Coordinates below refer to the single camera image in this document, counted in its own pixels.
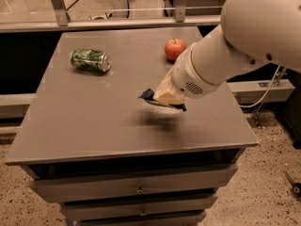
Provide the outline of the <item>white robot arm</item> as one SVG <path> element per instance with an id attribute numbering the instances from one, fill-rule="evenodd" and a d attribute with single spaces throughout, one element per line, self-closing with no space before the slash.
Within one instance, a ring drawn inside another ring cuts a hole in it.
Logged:
<path id="1" fill-rule="evenodd" d="M 182 105 L 269 63 L 300 72 L 301 0 L 226 0 L 220 25 L 178 56 L 154 100 Z"/>

